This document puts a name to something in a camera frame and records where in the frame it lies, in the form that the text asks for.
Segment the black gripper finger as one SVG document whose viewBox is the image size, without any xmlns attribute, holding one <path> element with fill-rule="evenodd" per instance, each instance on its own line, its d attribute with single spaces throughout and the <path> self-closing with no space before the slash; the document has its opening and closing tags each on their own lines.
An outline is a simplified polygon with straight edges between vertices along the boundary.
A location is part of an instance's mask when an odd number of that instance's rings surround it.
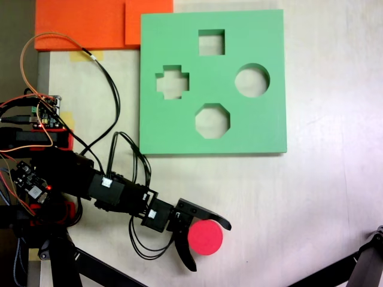
<svg viewBox="0 0 383 287">
<path fill-rule="evenodd" d="M 232 229 L 231 223 L 226 218 L 222 217 L 221 215 L 219 215 L 219 214 L 217 214 L 211 210 L 205 209 L 205 208 L 200 207 L 200 206 L 195 206 L 195 207 L 191 208 L 191 212 L 198 219 L 213 220 L 213 221 L 219 223 L 224 229 L 226 229 L 228 231 L 230 231 Z"/>
<path fill-rule="evenodd" d="M 190 271 L 197 271 L 196 263 L 191 255 L 189 242 L 188 242 L 188 231 L 178 230 L 173 232 L 175 248 L 177 253 L 182 260 L 183 264 Z"/>
</svg>

